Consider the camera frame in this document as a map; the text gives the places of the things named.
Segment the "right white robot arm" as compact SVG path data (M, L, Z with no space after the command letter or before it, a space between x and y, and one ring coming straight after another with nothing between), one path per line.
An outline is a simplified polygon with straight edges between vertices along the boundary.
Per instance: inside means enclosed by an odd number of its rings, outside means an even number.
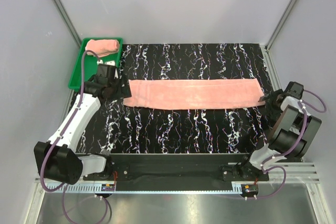
M269 120L275 124L267 136L266 145L253 151L247 162L238 167L242 179L250 180L278 161L305 155L322 120L308 112L308 104L302 99L304 92L306 89L302 84L290 81L284 90L259 98L265 103Z

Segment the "pink striped towel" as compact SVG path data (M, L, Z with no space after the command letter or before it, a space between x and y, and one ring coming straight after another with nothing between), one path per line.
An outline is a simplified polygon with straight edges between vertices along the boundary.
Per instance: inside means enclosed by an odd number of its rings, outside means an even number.
M93 51L100 58L117 53L119 49L120 43L116 39L91 39L85 47L85 50Z

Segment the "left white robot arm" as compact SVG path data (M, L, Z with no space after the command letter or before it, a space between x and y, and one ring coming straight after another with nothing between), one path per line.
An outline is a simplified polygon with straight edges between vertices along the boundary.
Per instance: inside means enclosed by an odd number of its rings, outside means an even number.
M109 179L113 167L107 154L79 156L76 149L88 123L103 103L129 97L129 81L119 74L115 62L99 62L96 74L80 86L79 94L58 130L46 142L38 142L34 147L40 181L51 179L73 185L81 177L93 174L103 180Z

